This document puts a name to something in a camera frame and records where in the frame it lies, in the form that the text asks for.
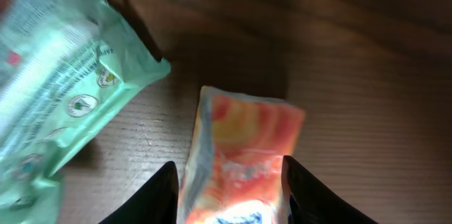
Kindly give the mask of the teal snack packet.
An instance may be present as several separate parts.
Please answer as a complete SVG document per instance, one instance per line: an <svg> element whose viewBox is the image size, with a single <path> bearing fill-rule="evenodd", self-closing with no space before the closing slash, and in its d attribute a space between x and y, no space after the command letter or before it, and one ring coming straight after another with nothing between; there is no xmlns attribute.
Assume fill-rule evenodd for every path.
<svg viewBox="0 0 452 224"><path fill-rule="evenodd" d="M60 169L170 69L107 0L13 0L1 20L1 222L55 223Z"/></svg>

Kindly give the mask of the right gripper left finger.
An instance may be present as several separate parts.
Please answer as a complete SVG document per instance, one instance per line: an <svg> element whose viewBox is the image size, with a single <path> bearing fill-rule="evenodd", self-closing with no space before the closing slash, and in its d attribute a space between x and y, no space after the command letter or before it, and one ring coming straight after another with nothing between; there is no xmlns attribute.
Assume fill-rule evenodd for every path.
<svg viewBox="0 0 452 224"><path fill-rule="evenodd" d="M177 168L169 161L100 224L175 224L178 196Z"/></svg>

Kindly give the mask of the orange white snack packet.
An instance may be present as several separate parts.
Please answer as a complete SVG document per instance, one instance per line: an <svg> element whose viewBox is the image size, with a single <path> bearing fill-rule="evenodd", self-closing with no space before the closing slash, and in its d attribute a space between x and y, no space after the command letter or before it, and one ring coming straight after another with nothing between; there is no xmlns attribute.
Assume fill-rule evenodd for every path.
<svg viewBox="0 0 452 224"><path fill-rule="evenodd" d="M179 191L178 223L279 223L283 158L304 110L284 100L203 86Z"/></svg>

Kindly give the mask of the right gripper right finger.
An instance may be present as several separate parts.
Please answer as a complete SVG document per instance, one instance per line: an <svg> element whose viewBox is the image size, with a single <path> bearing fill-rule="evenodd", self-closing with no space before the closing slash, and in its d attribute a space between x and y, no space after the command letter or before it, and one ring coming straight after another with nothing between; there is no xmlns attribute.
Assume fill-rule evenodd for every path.
<svg viewBox="0 0 452 224"><path fill-rule="evenodd" d="M289 224L376 224L341 199L292 156L282 162L282 191Z"/></svg>

